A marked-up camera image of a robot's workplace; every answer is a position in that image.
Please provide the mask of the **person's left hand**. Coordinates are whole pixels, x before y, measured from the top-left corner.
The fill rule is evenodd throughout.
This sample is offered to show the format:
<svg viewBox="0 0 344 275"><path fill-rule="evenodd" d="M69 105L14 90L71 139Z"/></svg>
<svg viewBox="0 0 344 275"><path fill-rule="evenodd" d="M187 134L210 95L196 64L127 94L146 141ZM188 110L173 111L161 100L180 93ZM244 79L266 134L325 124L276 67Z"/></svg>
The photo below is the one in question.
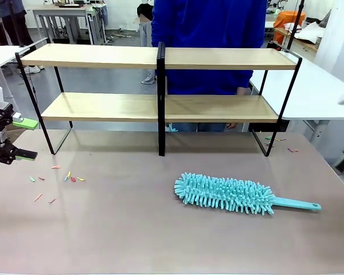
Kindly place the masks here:
<svg viewBox="0 0 344 275"><path fill-rule="evenodd" d="M251 90L249 88L238 87L236 91L236 95L238 96L246 96L250 95ZM237 123L227 123L226 129L234 129L237 126Z"/></svg>

